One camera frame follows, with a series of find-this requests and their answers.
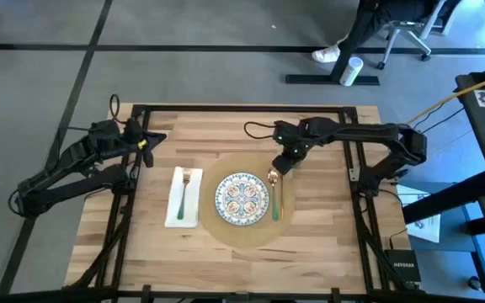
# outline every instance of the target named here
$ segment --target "desk leg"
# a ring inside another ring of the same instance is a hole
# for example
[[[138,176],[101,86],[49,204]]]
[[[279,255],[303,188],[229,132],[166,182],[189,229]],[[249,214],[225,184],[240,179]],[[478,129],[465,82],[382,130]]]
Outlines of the desk leg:
[[[440,214],[485,196],[485,172],[472,176],[439,193],[421,199],[403,208],[405,224]]]
[[[368,26],[375,9],[376,0],[360,0],[353,28],[344,42],[340,57],[334,64],[330,75],[287,75],[285,76],[285,82],[287,84],[339,84],[342,73],[344,73],[345,67],[349,63],[349,58],[351,58],[351,55],[357,48],[360,37]],[[354,80],[353,85],[380,85],[380,83],[379,78],[376,76],[358,76]]]

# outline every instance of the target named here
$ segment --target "green handle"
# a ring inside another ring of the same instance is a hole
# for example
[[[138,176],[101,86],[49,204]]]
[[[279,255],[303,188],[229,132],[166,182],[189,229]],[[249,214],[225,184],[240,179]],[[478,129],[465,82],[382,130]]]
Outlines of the green handle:
[[[186,184],[183,187],[183,198],[181,199],[181,205],[179,206],[179,212],[177,213],[177,220],[184,218],[184,192],[186,191]]]
[[[273,188],[273,220],[278,221],[280,217],[278,216],[278,207],[276,206],[276,195],[274,194],[274,186]]]

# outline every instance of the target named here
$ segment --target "black strip on floor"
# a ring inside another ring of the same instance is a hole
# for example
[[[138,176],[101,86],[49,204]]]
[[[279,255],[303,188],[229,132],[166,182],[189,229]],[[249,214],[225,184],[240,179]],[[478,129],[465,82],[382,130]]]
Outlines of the black strip on floor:
[[[106,24],[112,2],[113,0],[104,1],[104,6],[102,7],[102,11],[100,12],[99,21],[97,21],[97,25],[94,28],[93,36],[89,41],[88,51],[83,57],[82,65],[80,66],[80,70],[77,73],[76,81],[74,82],[74,86],[72,87],[71,94],[68,97],[67,106],[65,106],[65,110],[63,111],[63,115],[59,122],[54,141],[51,144],[51,148],[48,154],[48,160],[46,161],[46,163],[54,162],[59,157],[59,149],[63,140],[65,139],[65,135],[67,134],[67,127],[71,123],[74,109],[76,108],[77,101],[80,97],[80,92],[82,92],[85,77],[88,75],[89,67],[91,66],[91,61],[93,60],[94,47],[99,42],[100,35],[102,34],[102,30],[104,29],[104,25]]]
[[[0,51],[86,51],[88,45],[0,43]]]
[[[106,23],[112,1],[113,0],[105,0],[104,2],[104,6],[100,12],[99,21],[97,22],[93,36],[89,42],[90,46],[97,45],[99,42],[100,34],[102,34],[102,29]],[[88,69],[91,65],[93,54],[94,50],[92,48],[88,48],[88,51],[83,58],[82,65],[80,66],[80,70],[77,74],[76,81],[74,82],[74,86],[72,87],[71,94],[68,97],[67,106],[65,107],[61,121],[59,122],[59,128],[57,129],[54,141],[51,144],[46,163],[53,162],[59,157],[59,149],[65,134],[67,133],[66,127],[70,124],[72,114],[74,114],[74,109],[76,108],[78,97],[82,91],[83,82],[88,74]],[[0,295],[7,295],[12,288],[14,278],[19,270],[19,265],[24,256],[24,252],[34,225],[34,221],[26,220],[22,222],[18,240],[14,243],[13,251],[11,252],[10,258],[5,266],[5,270],[1,278]]]
[[[172,52],[263,52],[311,53],[326,46],[274,45],[65,45],[65,44],[0,44],[0,51],[172,51]],[[384,47],[359,47],[355,54],[384,54]],[[396,47],[395,55],[418,55],[413,47]],[[485,55],[485,48],[433,48],[432,55]]]

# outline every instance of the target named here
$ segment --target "round placemat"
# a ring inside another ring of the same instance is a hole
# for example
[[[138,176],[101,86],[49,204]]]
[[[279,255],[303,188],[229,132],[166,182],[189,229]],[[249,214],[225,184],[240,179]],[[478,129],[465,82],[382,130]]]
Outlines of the round placemat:
[[[284,217],[279,221],[273,221],[272,198],[265,216],[250,226],[234,226],[222,219],[215,207],[215,192],[218,184],[233,173],[251,173],[260,178],[269,188],[270,196],[271,187],[267,173],[272,167],[274,157],[276,155],[263,153],[237,154],[222,158],[204,170],[200,188],[200,222],[216,240],[231,247],[258,247],[271,242],[290,224],[295,209],[291,173],[286,174],[282,181],[275,185],[279,211],[280,199],[284,202]]]

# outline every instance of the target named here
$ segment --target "spoon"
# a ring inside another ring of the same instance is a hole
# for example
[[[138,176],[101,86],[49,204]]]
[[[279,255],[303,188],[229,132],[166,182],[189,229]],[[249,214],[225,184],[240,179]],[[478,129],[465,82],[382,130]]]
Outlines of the spoon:
[[[274,197],[274,186],[278,182],[279,174],[276,172],[274,168],[271,168],[269,170],[269,174],[267,175],[267,178],[269,179],[270,186],[273,188],[272,191],[272,198],[273,198],[273,220],[277,221],[279,219],[278,217],[278,207],[276,206],[276,198]]]

